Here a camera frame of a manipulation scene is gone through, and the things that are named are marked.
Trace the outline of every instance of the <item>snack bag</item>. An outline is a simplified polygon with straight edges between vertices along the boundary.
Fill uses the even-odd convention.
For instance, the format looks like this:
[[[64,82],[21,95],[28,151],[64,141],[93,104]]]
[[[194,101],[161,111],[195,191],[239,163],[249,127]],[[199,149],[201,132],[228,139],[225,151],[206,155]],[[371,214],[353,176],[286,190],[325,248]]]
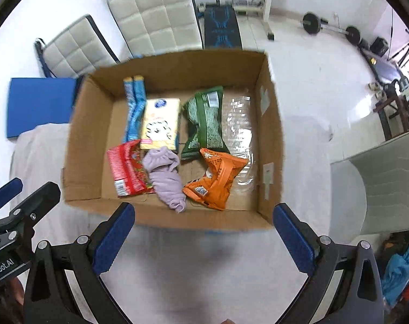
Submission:
[[[248,159],[237,158],[228,153],[200,149],[212,176],[204,176],[186,184],[183,192],[198,203],[215,210],[224,210],[230,195],[233,179],[248,163]]]
[[[107,151],[119,197],[154,193],[140,158],[140,140],[128,141]]]
[[[188,140],[181,153],[181,159],[195,158],[200,148],[230,153],[221,132],[221,107],[223,87],[216,86],[204,92],[197,92],[183,106],[188,123]]]
[[[178,152],[180,112],[178,98],[148,100],[143,116],[140,148],[150,150],[167,146],[169,150]]]

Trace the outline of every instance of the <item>label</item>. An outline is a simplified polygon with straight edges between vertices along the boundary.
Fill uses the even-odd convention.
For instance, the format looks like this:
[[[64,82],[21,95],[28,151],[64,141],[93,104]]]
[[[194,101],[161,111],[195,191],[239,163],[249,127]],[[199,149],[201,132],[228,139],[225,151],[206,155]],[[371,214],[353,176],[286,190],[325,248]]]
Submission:
[[[194,190],[198,192],[201,196],[207,194],[207,190],[203,186],[197,186]]]
[[[210,92],[207,94],[207,101],[209,102],[209,107],[218,107],[218,92]]]
[[[274,162],[263,165],[264,199],[269,200],[269,185],[274,183]]]
[[[262,115],[266,112],[266,110],[268,109],[271,101],[269,100],[269,93],[268,93],[268,89],[264,89],[263,87],[260,88],[260,110],[262,112]]]
[[[213,157],[213,155],[211,155],[209,152],[205,152],[205,153],[203,154],[203,156],[204,156],[205,158],[211,158],[211,157]]]
[[[163,98],[159,99],[158,101],[155,102],[155,107],[156,108],[160,108],[160,107],[164,107],[165,105],[167,105],[167,101]]]
[[[115,181],[115,188],[118,196],[128,196],[126,191],[125,181],[123,179]]]
[[[13,251],[0,252],[0,283],[2,279],[15,272],[23,264],[24,262]]]

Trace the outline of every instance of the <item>white chair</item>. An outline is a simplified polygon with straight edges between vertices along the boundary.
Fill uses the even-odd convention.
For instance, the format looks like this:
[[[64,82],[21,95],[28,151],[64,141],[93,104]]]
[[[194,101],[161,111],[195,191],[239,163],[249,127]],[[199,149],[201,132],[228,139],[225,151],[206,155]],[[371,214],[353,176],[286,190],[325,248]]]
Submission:
[[[332,163],[331,184],[334,242],[409,230],[409,132]]]
[[[133,56],[203,49],[194,0],[108,0]]]
[[[90,15],[44,45],[42,57],[56,77],[79,77],[119,62]]]

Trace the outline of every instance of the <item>screw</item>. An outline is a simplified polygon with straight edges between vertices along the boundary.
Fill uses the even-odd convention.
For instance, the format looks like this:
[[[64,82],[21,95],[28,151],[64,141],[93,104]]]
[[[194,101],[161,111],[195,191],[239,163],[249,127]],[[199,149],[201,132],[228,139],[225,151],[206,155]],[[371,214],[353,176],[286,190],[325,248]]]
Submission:
[[[80,245],[83,245],[83,244],[85,244],[88,240],[89,240],[89,238],[88,238],[86,235],[81,235],[81,236],[77,239],[77,242],[78,242]]]
[[[368,250],[371,247],[371,245],[368,241],[362,240],[361,247],[364,248],[365,250]]]
[[[47,247],[47,241],[42,240],[39,244],[38,244],[38,248],[40,250],[44,250]]]
[[[328,236],[320,236],[320,242],[324,245],[329,245],[331,243],[331,238]]]
[[[8,239],[14,240],[16,238],[16,236],[17,236],[17,232],[14,230],[11,233],[9,233]]]

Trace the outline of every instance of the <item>white tile floor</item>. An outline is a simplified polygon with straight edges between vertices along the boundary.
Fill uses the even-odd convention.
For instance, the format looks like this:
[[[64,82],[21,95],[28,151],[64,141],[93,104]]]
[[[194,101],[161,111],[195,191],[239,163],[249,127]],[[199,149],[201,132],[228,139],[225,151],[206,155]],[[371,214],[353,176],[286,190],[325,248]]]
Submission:
[[[331,162],[385,141],[367,88],[373,75],[342,34],[310,36],[297,21],[271,16],[272,42],[259,18],[238,16],[238,24],[243,48],[265,50],[271,57],[283,117],[298,113],[331,124]]]

